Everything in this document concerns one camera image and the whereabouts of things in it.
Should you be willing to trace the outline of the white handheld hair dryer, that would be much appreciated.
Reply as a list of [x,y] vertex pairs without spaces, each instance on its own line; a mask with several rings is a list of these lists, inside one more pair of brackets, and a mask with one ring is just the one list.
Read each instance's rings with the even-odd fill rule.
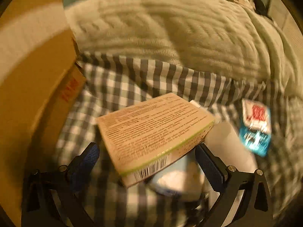
[[[257,168],[255,156],[244,147],[239,139],[238,133],[229,121],[220,121],[216,118],[213,128],[207,133],[204,143],[213,155],[219,157],[226,166],[234,166],[240,172],[254,173]],[[205,177],[204,189],[209,196],[209,209],[212,208],[219,197],[209,181]],[[243,191],[238,191],[233,205],[223,222],[222,226],[227,226],[232,222],[243,196]]]

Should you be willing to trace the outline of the round white jar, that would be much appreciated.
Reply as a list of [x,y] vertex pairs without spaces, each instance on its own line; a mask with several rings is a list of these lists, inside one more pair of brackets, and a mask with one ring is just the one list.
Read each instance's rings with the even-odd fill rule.
[[156,173],[148,183],[150,189],[181,201],[197,201],[202,193],[204,173],[195,158],[195,151]]

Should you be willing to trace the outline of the large brown cardboard box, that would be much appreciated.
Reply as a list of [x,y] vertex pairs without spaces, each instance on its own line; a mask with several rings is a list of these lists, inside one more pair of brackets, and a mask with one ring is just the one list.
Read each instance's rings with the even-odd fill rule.
[[85,77],[63,0],[12,0],[1,15],[1,207],[22,222],[26,171],[45,170]]

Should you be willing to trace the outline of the grey white checkered bedsheet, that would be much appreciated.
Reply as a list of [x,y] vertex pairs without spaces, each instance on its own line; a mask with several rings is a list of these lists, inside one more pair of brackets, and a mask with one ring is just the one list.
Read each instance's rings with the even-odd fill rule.
[[[302,100],[283,91],[273,80],[249,82],[174,64],[145,59],[85,53],[79,62],[86,83],[60,133],[55,160],[68,164],[90,142],[102,144],[95,120],[140,101],[175,93],[194,100],[219,120],[240,126],[241,100],[270,108],[272,138],[266,157],[257,157],[268,182],[275,226],[296,226],[302,211],[297,200],[302,180]],[[188,206],[164,197],[140,183],[130,188],[119,177],[104,147],[80,202],[96,226],[181,226]]]

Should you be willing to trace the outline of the cream knitted blanket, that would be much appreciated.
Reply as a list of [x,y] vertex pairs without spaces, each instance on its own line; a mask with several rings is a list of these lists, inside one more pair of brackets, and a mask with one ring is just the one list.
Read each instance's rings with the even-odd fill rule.
[[267,17],[225,0],[80,0],[65,9],[81,51],[154,59],[302,98],[302,62]]

